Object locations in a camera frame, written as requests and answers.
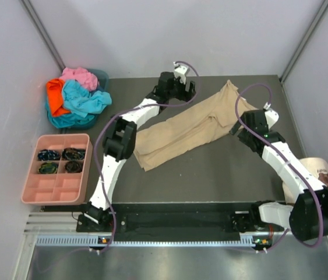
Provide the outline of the beige t shirt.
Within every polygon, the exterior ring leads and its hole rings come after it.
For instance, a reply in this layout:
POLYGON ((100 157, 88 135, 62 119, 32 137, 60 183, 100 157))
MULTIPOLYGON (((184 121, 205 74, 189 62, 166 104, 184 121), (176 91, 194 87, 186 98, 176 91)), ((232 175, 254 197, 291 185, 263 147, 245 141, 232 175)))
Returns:
POLYGON ((219 92, 137 133, 134 155, 145 171, 227 135, 236 123, 238 88, 228 80, 219 92))

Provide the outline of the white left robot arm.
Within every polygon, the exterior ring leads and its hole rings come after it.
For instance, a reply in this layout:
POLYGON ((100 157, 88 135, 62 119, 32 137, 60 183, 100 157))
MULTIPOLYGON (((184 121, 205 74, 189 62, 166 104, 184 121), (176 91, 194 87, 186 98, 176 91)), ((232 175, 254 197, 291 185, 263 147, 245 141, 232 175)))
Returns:
POLYGON ((109 226, 109 217, 105 213, 111 206, 119 173, 135 149, 138 128, 167 108, 171 99, 188 104, 194 98, 195 83, 191 81, 186 88, 188 72, 189 67, 180 64, 176 64, 172 72, 162 72, 158 83, 140 104, 113 116, 102 130, 98 139, 103 141, 103 163, 95 158, 100 176, 85 212, 90 226, 96 231, 106 230, 109 226))

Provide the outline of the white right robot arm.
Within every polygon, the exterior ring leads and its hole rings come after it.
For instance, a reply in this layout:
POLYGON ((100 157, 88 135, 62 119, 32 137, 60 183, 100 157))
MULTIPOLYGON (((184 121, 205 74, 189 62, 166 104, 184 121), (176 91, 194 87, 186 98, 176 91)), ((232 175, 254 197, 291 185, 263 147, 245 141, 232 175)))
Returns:
POLYGON ((272 109, 246 111, 237 115, 230 130, 277 173, 293 196, 293 201, 286 204, 257 202, 249 224, 261 231, 272 223, 289 229, 301 242, 320 242, 328 236, 328 186, 312 175, 281 134, 271 129, 277 120, 278 114, 272 109))

